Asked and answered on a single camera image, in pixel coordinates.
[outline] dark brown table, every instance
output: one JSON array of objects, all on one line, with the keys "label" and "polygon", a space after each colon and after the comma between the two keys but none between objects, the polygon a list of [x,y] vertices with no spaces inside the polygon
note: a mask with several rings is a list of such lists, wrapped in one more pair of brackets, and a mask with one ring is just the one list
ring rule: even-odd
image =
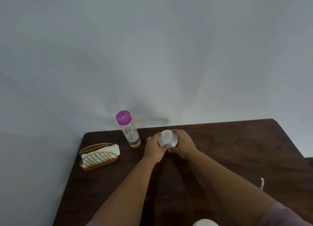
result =
[{"label": "dark brown table", "polygon": [[[149,136],[164,129],[184,129],[199,150],[313,223],[313,170],[273,119],[138,129],[142,144],[132,149],[122,131],[86,133],[80,149],[111,142],[120,147],[119,159],[85,172],[77,155],[54,226],[83,226],[127,177],[143,156]],[[207,218],[232,225],[195,169],[166,153],[151,175],[141,225],[192,225]]]}]

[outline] right hand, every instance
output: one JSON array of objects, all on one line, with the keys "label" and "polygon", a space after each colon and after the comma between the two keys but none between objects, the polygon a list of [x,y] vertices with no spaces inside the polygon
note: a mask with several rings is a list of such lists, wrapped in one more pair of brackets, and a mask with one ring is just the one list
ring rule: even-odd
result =
[{"label": "right hand", "polygon": [[187,134],[187,132],[176,129],[174,129],[173,132],[178,137],[178,145],[176,147],[169,148],[169,152],[177,153],[182,158],[188,158],[190,154],[192,154],[194,151],[197,151],[193,140],[189,134]]}]

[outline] white cloth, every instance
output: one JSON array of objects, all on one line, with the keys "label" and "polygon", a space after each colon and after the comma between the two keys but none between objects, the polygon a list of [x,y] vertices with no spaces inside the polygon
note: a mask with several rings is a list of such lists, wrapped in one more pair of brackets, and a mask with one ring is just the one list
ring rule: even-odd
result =
[{"label": "white cloth", "polygon": [[112,145],[112,146],[107,146],[107,147],[98,149],[96,151],[93,151],[87,154],[82,154],[81,155],[81,158],[83,159],[82,167],[86,168],[93,164],[101,163],[105,160],[109,160],[111,158],[116,157],[115,155],[117,156],[120,155],[119,146],[117,144]]}]

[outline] glass bottle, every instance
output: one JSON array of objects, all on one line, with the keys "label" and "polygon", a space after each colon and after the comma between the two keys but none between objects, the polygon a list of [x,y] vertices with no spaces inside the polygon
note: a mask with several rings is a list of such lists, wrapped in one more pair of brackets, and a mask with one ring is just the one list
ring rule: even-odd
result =
[{"label": "glass bottle", "polygon": [[139,134],[131,119],[129,111],[123,110],[116,115],[117,123],[119,124],[124,136],[132,148],[137,148],[141,144]]}]

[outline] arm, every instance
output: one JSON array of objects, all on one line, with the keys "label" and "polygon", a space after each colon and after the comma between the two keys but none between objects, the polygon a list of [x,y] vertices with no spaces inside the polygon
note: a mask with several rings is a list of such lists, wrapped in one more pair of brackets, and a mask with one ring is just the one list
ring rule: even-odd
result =
[{"label": "arm", "polygon": [[151,172],[168,148],[168,146],[159,147],[157,143],[159,134],[148,138],[143,159],[104,202],[92,221],[112,226],[139,225]]},{"label": "arm", "polygon": [[218,200],[239,225],[256,225],[261,215],[276,201],[255,185],[197,150],[184,130],[173,130],[178,146],[168,151],[190,161],[200,172]]}]

